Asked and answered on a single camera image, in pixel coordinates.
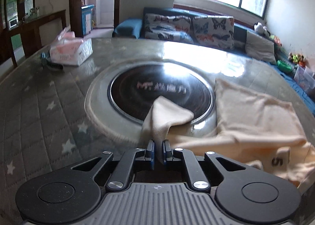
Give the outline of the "beige knit garment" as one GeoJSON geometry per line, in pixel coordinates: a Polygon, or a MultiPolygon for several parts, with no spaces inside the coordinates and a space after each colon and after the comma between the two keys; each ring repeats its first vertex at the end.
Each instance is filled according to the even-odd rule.
{"type": "Polygon", "coordinates": [[[314,184],[314,146],[290,102],[221,79],[216,80],[217,134],[194,138],[170,132],[192,120],[191,111],[158,97],[147,114],[140,138],[154,140],[158,159],[162,142],[201,156],[214,151],[288,180],[301,193],[314,184]]]}

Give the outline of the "black round induction cooktop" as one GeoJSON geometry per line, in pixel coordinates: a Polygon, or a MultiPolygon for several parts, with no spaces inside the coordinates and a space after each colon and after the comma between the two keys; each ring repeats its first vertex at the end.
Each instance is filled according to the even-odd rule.
{"type": "Polygon", "coordinates": [[[142,124],[155,99],[163,96],[203,120],[214,107],[210,84],[198,73],[174,63],[136,64],[117,74],[107,90],[111,105],[122,116],[142,124]]]}

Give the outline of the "dark blue sofa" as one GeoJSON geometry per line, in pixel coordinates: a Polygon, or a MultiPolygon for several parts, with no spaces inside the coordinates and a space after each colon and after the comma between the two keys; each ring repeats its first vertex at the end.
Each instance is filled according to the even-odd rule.
{"type": "Polygon", "coordinates": [[[284,61],[275,40],[235,22],[232,16],[207,15],[174,8],[145,7],[142,18],[128,18],[113,32],[117,38],[149,39],[192,44],[207,49],[209,64],[222,67],[229,58],[242,57],[273,67],[296,91],[311,113],[314,98],[294,81],[296,65],[284,61]]]}

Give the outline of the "clear plastic toy bin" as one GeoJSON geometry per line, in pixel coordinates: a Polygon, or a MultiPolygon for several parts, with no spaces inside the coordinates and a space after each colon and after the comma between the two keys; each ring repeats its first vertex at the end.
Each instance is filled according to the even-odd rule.
{"type": "Polygon", "coordinates": [[[314,72],[307,66],[305,68],[297,65],[294,81],[310,97],[314,97],[314,72]]]}

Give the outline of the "green plastic bowl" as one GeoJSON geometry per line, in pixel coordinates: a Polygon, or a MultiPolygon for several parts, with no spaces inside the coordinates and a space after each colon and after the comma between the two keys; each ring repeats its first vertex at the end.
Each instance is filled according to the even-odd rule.
{"type": "Polygon", "coordinates": [[[286,74],[290,74],[293,69],[290,65],[288,65],[287,63],[281,61],[281,60],[278,60],[277,61],[277,68],[283,72],[283,73],[286,73],[286,74]]]}

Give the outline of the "teal black small tool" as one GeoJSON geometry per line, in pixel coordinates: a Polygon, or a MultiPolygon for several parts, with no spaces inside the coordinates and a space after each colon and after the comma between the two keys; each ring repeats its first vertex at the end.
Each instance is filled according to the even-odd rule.
{"type": "Polygon", "coordinates": [[[41,59],[41,64],[42,64],[43,68],[47,67],[48,69],[55,70],[55,71],[63,71],[64,70],[63,65],[57,64],[57,63],[53,63],[51,61],[50,56],[47,55],[45,52],[41,53],[40,59],[41,59]]]}

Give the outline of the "pink white tissue box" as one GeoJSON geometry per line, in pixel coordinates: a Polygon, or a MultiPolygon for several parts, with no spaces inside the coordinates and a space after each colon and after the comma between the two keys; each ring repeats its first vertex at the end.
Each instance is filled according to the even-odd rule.
{"type": "Polygon", "coordinates": [[[68,66],[82,65],[92,53],[92,39],[76,37],[70,26],[60,32],[49,50],[51,62],[68,66]]]}

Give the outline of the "colourful plush toys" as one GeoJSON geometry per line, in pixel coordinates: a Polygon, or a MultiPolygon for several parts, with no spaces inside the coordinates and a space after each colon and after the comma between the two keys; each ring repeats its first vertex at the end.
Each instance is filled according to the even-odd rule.
{"type": "Polygon", "coordinates": [[[306,65],[306,57],[303,56],[302,54],[299,53],[289,53],[288,56],[288,61],[295,64],[295,65],[299,65],[300,67],[305,67],[306,65]]]}

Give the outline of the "grey plain cushion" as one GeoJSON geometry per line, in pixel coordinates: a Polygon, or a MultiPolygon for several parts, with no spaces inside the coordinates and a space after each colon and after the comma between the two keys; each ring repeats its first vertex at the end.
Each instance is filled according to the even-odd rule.
{"type": "Polygon", "coordinates": [[[256,33],[247,31],[245,52],[251,58],[275,65],[274,43],[256,33]]]}

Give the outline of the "right butterfly print cushion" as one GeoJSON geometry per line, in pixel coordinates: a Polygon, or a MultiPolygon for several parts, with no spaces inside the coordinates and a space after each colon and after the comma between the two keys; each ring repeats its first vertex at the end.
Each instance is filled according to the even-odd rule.
{"type": "Polygon", "coordinates": [[[196,16],[193,18],[194,35],[204,47],[234,49],[234,18],[231,16],[196,16]]]}

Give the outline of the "butterfly print cushion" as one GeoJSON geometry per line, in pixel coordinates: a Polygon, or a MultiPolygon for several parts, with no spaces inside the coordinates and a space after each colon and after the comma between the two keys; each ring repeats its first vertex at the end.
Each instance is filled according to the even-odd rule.
{"type": "Polygon", "coordinates": [[[193,18],[194,35],[204,47],[234,49],[234,18],[231,16],[196,16],[193,18]]]}
{"type": "Polygon", "coordinates": [[[186,16],[145,14],[144,37],[146,39],[193,44],[191,19],[186,16]]]}

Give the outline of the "black white plush toy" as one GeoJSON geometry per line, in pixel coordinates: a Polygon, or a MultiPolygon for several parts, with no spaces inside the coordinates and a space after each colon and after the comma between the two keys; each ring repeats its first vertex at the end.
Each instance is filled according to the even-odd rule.
{"type": "Polygon", "coordinates": [[[260,35],[270,36],[271,33],[268,31],[268,28],[264,26],[262,23],[257,22],[254,24],[254,31],[260,35]]]}

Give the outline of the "left butterfly print cushion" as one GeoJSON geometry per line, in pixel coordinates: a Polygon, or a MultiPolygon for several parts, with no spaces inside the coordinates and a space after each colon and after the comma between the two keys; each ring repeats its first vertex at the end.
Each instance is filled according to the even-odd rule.
{"type": "Polygon", "coordinates": [[[145,14],[144,37],[146,39],[193,44],[191,19],[186,16],[145,14]]]}

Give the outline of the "blue white storage box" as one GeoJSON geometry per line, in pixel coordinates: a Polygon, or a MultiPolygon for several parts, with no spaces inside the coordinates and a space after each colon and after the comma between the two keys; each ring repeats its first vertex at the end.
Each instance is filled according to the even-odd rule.
{"type": "Polygon", "coordinates": [[[81,7],[82,31],[84,36],[89,34],[92,30],[92,12],[94,8],[95,5],[81,7]]]}

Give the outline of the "dark wooden cabinet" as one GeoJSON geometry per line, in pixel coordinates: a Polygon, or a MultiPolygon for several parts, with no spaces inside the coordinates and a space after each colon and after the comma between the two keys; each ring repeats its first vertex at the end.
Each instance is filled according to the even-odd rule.
{"type": "Polygon", "coordinates": [[[20,38],[26,58],[40,50],[43,46],[40,27],[55,20],[66,27],[66,11],[44,15],[35,0],[1,0],[1,64],[9,60],[14,68],[18,66],[13,47],[15,38],[20,38]]]}

